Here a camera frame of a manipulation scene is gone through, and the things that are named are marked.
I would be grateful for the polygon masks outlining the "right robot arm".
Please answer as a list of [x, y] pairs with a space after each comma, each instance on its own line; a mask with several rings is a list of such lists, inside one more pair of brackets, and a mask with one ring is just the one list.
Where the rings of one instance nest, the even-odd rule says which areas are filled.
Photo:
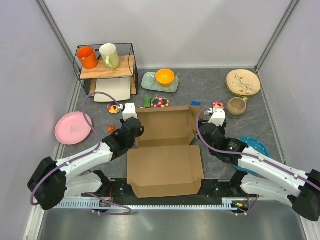
[[238, 166], [230, 180], [229, 191], [235, 197], [244, 193], [262, 196], [291, 207], [301, 217], [320, 219], [320, 172], [295, 169], [282, 164], [236, 138], [225, 137], [212, 123], [196, 124], [196, 131], [211, 155]]

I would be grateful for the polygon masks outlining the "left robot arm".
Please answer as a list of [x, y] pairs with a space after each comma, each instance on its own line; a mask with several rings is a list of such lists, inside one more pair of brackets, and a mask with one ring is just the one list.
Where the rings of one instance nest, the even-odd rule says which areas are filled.
[[131, 117], [123, 121], [120, 129], [90, 149], [58, 160], [44, 158], [27, 183], [31, 204], [47, 211], [64, 198], [75, 195], [95, 193], [99, 197], [106, 196], [110, 191], [108, 178], [101, 171], [83, 173], [125, 155], [143, 133], [141, 122]]

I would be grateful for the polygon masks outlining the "brown cardboard box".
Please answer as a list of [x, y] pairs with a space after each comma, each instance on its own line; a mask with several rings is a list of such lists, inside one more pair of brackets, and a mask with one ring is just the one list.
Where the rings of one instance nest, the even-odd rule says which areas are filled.
[[201, 149], [192, 145], [200, 106], [139, 108], [144, 127], [127, 152], [127, 183], [138, 198], [196, 195], [204, 179]]

